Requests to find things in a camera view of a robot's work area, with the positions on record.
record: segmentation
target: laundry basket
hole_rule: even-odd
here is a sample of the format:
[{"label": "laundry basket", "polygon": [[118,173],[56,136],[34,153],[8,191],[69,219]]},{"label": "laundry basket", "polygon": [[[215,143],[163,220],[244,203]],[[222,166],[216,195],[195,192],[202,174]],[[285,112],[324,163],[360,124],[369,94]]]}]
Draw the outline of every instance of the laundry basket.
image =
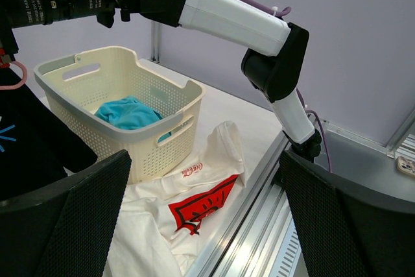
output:
[{"label": "laundry basket", "polygon": [[[39,65],[37,83],[49,106],[99,160],[126,149],[132,159],[128,183],[168,173],[193,148],[204,87],[185,87],[145,68],[124,47],[86,51]],[[94,116],[105,102],[132,95],[164,118],[139,130],[121,130]],[[162,141],[159,139],[169,133]]]}]

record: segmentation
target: wall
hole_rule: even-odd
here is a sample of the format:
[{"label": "wall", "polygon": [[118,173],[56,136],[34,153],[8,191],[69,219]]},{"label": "wall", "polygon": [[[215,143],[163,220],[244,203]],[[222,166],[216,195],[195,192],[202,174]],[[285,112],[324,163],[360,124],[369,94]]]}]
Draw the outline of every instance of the wall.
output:
[{"label": "wall", "polygon": [[[385,144],[415,103],[413,0],[256,0],[293,7],[311,33],[299,87],[334,124]],[[245,49],[194,31],[162,28],[161,62],[265,105],[240,73]]]},{"label": "wall", "polygon": [[118,12],[111,29],[98,24],[95,17],[15,29],[14,34],[19,45],[16,60],[30,69],[28,85],[37,96],[43,97],[44,92],[34,80],[31,70],[36,65],[109,45],[122,45],[133,49],[138,57],[149,58],[150,25],[150,21],[140,15],[133,15],[131,22],[123,23]]}]

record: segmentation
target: teal towel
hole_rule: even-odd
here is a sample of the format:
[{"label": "teal towel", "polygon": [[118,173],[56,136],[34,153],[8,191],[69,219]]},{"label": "teal towel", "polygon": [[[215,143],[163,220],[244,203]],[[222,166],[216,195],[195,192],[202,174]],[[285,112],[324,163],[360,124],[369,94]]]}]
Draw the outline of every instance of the teal towel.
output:
[{"label": "teal towel", "polygon": [[[163,119],[159,112],[144,105],[135,97],[104,103],[95,116],[123,130],[140,129]],[[159,142],[169,136],[170,133],[166,133]]]}]

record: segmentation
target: basket hole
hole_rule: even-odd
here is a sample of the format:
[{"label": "basket hole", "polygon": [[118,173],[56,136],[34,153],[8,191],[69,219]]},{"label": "basket hole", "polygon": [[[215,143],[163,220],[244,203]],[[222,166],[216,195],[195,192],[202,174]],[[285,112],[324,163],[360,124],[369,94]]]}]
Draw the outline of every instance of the basket hole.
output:
[{"label": "basket hole", "polygon": [[80,68],[76,68],[72,71],[67,71],[62,75],[62,78],[67,81],[73,78],[76,78],[81,75],[93,73],[94,71],[98,71],[100,69],[100,65],[98,63],[82,66]]}]

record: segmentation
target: blue logo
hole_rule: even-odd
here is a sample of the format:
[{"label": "blue logo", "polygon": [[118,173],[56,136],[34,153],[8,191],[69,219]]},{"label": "blue logo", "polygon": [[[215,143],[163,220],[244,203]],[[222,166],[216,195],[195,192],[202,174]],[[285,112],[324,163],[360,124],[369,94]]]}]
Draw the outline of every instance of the blue logo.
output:
[{"label": "blue logo", "polygon": [[[7,131],[9,131],[9,130],[12,130],[13,128],[15,128],[16,126],[15,125],[12,125],[12,126],[8,126],[7,128],[4,128],[4,129],[2,129],[2,130],[0,130],[0,134],[2,134],[2,133],[6,133]],[[8,136],[2,136],[2,135],[0,135],[0,141],[1,140],[5,140],[5,141],[12,141],[12,142],[16,142],[16,139],[15,138],[10,138],[10,137],[8,137]],[[5,151],[5,149],[3,148],[3,146],[1,146],[1,144],[0,144],[0,152],[4,152]]]}]

